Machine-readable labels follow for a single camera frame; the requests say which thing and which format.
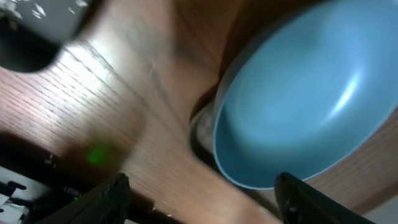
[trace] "wood grain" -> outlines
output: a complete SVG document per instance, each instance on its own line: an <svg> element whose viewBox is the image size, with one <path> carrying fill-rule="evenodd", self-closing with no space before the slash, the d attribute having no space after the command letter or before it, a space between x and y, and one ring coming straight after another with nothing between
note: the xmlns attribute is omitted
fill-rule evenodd
<svg viewBox="0 0 398 224"><path fill-rule="evenodd" d="M292 2L280 1L277 15ZM0 69L1 129L63 157L87 181L125 172L134 190L183 222L279 223L197 161L185 140L195 103L258 30L227 45L241 9L253 9L246 3L105 2L49 68L34 75ZM86 149L96 141L114 147L93 172Z"/></svg>

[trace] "black object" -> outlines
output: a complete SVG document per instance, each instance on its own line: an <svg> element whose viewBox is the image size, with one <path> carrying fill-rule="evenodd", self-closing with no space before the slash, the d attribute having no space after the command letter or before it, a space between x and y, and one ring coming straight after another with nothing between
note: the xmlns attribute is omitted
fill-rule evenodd
<svg viewBox="0 0 398 224"><path fill-rule="evenodd" d="M41 70L54 61L60 49L76 37L102 2L7 1L16 5L20 17L0 9L5 15L0 17L0 66L25 73Z"/></svg>
<svg viewBox="0 0 398 224"><path fill-rule="evenodd" d="M123 224L129 201L129 179L118 174L36 224Z"/></svg>
<svg viewBox="0 0 398 224"><path fill-rule="evenodd" d="M374 224L286 172L276 180L275 196L285 224Z"/></svg>
<svg viewBox="0 0 398 224"><path fill-rule="evenodd" d="M14 193L15 188L9 186L8 184L0 183L0 194L10 197Z"/></svg>
<svg viewBox="0 0 398 224"><path fill-rule="evenodd" d="M56 212L59 208L62 208L69 203L74 206L75 202L84 202L84 206L82 206L82 208L87 209L89 204L94 205L92 204L94 202L93 200L98 196L98 194L92 195L90 193L92 189L95 190L95 186L82 182L74 177L70 177L68 174L56 168L54 166L56 165L55 163L46 163L45 161L50 157L53 157L52 159L54 161L59 161L59 158L56 156L51 155L48 151L26 141L25 139L11 133L0 133L0 166L36 180L52 189L52 192L43 196L34 203L26 202L18 198L11 198L13 203L28 206L32 211L35 211L35 214L28 216L28 219L31 222L42 220L44 217ZM161 211L156 210L154 208L154 201L149 198L146 198L132 190L129 190L128 192L125 191L125 183L128 184L128 180L126 180L126 176L123 174L113 177L105 184L100 185L100 187L110 185L111 183L116 184L116 182L121 185L119 187L116 186L115 189L122 190L120 192L113 192L112 197L113 199L118 198L121 196L119 193L123 192L124 196L121 201L130 201L126 211L128 220L132 220L139 224L181 224L172 217L168 217ZM89 195L89 198L85 199L85 201L81 201L86 194ZM100 199L104 200L104 202L98 200L97 202L99 202L99 204L104 205L106 203L110 203L106 201L106 198Z"/></svg>
<svg viewBox="0 0 398 224"><path fill-rule="evenodd" d="M197 121L191 121L191 133L188 134L188 143L190 147L189 149L192 150L193 155L202 161L204 164L206 164L208 167L210 167L213 171L217 172L220 176L223 177L221 171L219 170L216 160L211 152L206 150L199 142L197 139L197 126L198 122ZM256 190L250 190L250 189L245 189L243 187L234 185L237 189L245 193L248 197L252 198L255 202L257 202L259 205L267 209L268 211L273 214L273 216L280 218L279 214L279 209L273 205L270 201L268 201L266 198L264 198L258 191Z"/></svg>

